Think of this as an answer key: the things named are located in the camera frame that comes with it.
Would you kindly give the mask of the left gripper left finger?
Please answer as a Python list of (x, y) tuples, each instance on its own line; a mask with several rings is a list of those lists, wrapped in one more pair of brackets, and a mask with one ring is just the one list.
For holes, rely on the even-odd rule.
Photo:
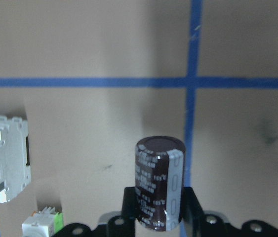
[(112, 217), (106, 228), (108, 237), (134, 237), (136, 221), (136, 196), (134, 187), (126, 187), (120, 214)]

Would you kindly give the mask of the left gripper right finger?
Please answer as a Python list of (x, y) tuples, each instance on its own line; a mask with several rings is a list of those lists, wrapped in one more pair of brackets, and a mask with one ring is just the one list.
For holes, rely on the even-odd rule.
[(184, 187), (181, 204), (182, 233), (185, 237), (199, 237), (203, 209), (192, 187)]

